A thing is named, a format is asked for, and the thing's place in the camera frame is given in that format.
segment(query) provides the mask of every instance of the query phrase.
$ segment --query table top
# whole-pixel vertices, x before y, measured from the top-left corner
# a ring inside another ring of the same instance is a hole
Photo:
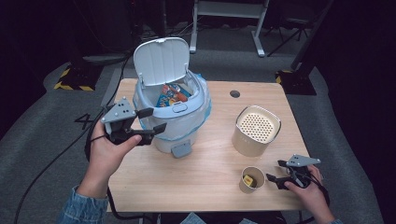
[[[132,103],[136,79],[121,81],[116,102],[126,96]],[[119,212],[199,212],[297,210],[303,206],[297,196],[280,190],[275,183],[246,194],[239,188],[244,168],[256,166],[265,174],[286,176],[278,160],[293,154],[308,156],[290,105],[277,83],[207,82],[212,111],[197,131],[192,153],[176,159],[154,145],[136,147],[124,158],[110,178],[110,189]],[[230,91],[239,91],[233,98]],[[276,139],[259,157],[246,157],[231,141],[236,118],[249,105],[258,105],[282,122]],[[141,129],[135,121],[134,129]]]

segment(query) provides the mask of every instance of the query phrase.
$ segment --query denim sleeve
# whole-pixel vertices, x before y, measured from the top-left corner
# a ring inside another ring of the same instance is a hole
[[[343,222],[340,219],[336,219],[333,222],[329,223],[329,224],[343,224]]]
[[[206,224],[200,217],[195,213],[189,213],[189,215],[180,224]]]
[[[99,224],[104,223],[108,198],[94,199],[76,193],[78,186],[72,188],[57,223]]]

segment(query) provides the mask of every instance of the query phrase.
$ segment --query perforated container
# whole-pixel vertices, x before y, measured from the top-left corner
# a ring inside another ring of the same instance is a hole
[[[280,131],[280,119],[257,105],[246,107],[236,119],[233,146],[242,155],[260,156]]]

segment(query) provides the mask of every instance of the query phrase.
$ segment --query small cup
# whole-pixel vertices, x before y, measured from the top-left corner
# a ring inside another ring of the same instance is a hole
[[[242,172],[239,188],[245,193],[252,193],[264,185],[265,177],[257,167],[249,166]]]

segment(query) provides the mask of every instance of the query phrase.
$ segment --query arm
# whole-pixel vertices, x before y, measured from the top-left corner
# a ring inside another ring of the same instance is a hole
[[[322,184],[319,169],[314,165],[310,165],[308,170]],[[299,196],[303,205],[312,213],[317,223],[327,224],[335,221],[335,217],[326,204],[323,193],[315,183],[311,183],[306,189],[299,188],[291,182],[286,182],[285,186]]]
[[[104,125],[98,121],[91,139],[104,134]],[[140,135],[135,135],[117,146],[105,137],[92,141],[90,164],[86,174],[80,185],[72,189],[57,223],[103,223],[108,205],[108,181],[120,167],[124,156],[141,139]]]

